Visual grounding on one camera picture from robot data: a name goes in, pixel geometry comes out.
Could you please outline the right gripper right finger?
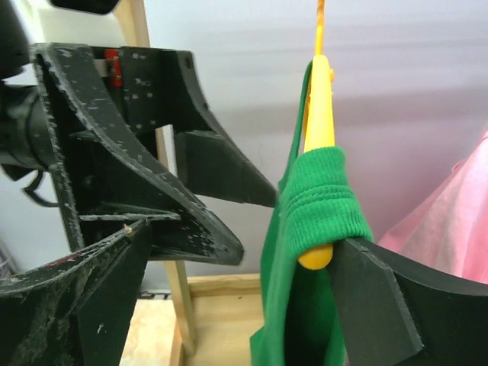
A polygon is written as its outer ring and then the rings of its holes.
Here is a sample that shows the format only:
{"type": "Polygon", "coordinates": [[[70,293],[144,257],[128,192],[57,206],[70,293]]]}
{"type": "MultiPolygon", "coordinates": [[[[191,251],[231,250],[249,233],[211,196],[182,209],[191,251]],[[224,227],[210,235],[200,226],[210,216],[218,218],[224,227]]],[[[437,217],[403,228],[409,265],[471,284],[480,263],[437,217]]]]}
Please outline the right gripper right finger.
{"type": "Polygon", "coordinates": [[[334,245],[334,301],[352,365],[487,363],[487,286],[366,239],[334,245]]]}

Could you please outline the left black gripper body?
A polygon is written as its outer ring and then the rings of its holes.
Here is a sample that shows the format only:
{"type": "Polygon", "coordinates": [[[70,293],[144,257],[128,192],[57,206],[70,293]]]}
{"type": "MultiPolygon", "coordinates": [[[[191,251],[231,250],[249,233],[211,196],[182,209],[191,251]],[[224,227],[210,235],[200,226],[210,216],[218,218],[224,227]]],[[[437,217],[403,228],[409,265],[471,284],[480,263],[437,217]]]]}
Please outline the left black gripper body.
{"type": "MultiPolygon", "coordinates": [[[[30,60],[32,62],[32,49],[36,45],[79,45],[68,43],[37,43],[30,49],[30,60]]],[[[127,61],[129,49],[104,49],[91,47],[96,50],[95,67],[102,79],[111,87],[120,89],[125,101],[126,122],[135,130],[137,138],[156,157],[155,131],[163,125],[163,114],[160,110],[161,102],[157,100],[156,93],[150,82],[145,82],[137,91],[132,91],[127,77],[124,75],[122,65],[127,61]]],[[[28,143],[30,162],[32,165],[46,169],[46,163],[41,158],[41,153],[48,153],[52,147],[47,132],[46,115],[40,103],[40,95],[37,83],[37,100],[34,105],[36,114],[29,121],[28,143]]]]}

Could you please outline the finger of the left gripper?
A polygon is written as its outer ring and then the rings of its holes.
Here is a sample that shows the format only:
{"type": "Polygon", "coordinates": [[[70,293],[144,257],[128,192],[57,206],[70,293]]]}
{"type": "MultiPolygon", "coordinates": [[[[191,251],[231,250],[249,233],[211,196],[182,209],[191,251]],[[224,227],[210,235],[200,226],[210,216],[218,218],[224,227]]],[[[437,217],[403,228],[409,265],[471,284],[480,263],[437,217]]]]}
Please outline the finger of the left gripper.
{"type": "Polygon", "coordinates": [[[210,110],[193,55],[179,53],[178,66],[174,105],[178,177],[195,194],[273,207],[276,188],[232,141],[210,110]]]}
{"type": "Polygon", "coordinates": [[[238,265],[240,240],[137,138],[124,94],[102,79],[96,53],[86,45],[32,49],[52,147],[40,158],[53,176],[71,250],[147,221],[155,260],[238,265]]]}

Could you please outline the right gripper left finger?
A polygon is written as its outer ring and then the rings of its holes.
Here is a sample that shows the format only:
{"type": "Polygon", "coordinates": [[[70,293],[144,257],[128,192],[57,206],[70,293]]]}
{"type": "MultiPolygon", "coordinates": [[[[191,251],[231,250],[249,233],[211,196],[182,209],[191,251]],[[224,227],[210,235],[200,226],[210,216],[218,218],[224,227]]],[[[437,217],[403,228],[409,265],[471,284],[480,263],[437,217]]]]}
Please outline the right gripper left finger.
{"type": "Polygon", "coordinates": [[[138,221],[1,281],[3,365],[118,365],[149,258],[138,221]]]}

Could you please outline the green tank top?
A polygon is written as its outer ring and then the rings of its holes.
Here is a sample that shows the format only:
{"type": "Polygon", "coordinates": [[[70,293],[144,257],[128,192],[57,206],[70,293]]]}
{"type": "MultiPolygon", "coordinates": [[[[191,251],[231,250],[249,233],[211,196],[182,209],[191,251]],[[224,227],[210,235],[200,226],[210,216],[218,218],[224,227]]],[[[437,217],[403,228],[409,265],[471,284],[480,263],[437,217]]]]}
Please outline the green tank top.
{"type": "Polygon", "coordinates": [[[303,77],[287,167],[278,183],[262,250],[264,325],[250,338],[253,365],[343,365],[345,343],[326,269],[298,259],[326,242],[372,233],[348,184],[338,146],[300,153],[303,110],[311,69],[303,77]]]}

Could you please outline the yellow clothes hanger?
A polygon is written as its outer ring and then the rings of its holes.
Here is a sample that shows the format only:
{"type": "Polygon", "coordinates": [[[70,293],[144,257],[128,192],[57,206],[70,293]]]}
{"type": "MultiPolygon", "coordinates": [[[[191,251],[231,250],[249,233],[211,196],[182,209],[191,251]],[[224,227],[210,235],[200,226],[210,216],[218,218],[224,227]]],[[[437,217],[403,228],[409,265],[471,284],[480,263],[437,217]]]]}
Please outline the yellow clothes hanger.
{"type": "Polygon", "coordinates": [[[307,92],[305,123],[303,128],[305,153],[336,144],[332,103],[332,82],[335,72],[323,52],[326,27],[326,1],[319,0],[316,7],[314,55],[307,92]]]}

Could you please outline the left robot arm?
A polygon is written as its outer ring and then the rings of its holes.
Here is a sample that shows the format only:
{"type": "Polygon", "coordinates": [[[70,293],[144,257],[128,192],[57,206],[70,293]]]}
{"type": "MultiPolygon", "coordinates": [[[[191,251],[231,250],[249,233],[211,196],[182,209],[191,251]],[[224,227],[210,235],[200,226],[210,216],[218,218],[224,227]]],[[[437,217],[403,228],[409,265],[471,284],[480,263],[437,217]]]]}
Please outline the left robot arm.
{"type": "Polygon", "coordinates": [[[35,85],[1,84],[1,166],[12,180],[52,175],[76,252],[135,221],[153,260],[238,265],[240,240],[202,203],[270,207],[275,188],[210,111],[187,50],[131,47],[114,1],[34,1],[29,44],[1,3],[1,78],[32,65],[35,85]]]}

